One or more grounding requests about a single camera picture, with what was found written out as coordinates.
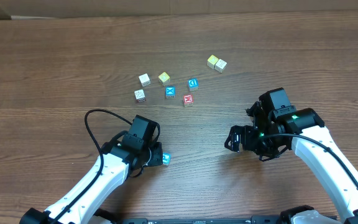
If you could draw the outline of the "blue P block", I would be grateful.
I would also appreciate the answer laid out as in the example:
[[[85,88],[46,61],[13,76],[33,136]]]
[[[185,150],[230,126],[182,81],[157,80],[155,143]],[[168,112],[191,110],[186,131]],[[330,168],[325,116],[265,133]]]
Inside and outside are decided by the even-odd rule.
[[[163,157],[162,157],[163,165],[168,166],[170,163],[170,160],[171,160],[171,155],[168,153],[163,153]]]

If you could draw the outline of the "red M block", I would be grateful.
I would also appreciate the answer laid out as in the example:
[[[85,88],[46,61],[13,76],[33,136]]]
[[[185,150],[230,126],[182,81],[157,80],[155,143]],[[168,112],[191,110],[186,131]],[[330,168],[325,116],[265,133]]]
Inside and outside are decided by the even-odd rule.
[[[183,96],[184,107],[193,106],[193,103],[194,103],[193,95],[184,95]]]

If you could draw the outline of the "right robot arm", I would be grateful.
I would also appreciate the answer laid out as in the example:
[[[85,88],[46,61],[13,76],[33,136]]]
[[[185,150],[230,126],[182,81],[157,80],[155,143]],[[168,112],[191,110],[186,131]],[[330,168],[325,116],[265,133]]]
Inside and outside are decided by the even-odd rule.
[[[252,125],[232,126],[226,149],[251,151],[266,162],[292,150],[329,195],[339,223],[358,223],[358,171],[338,148],[322,118],[297,110],[283,88],[267,91],[246,110]]]

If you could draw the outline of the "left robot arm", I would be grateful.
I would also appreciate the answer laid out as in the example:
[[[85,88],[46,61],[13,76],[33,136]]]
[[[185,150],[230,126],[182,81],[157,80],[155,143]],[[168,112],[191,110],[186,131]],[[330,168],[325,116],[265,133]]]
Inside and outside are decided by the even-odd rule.
[[[128,131],[123,130],[103,145],[86,175],[60,200],[44,211],[30,208],[23,223],[88,223],[107,197],[128,178],[140,176],[145,167],[163,164],[160,125],[137,115]]]

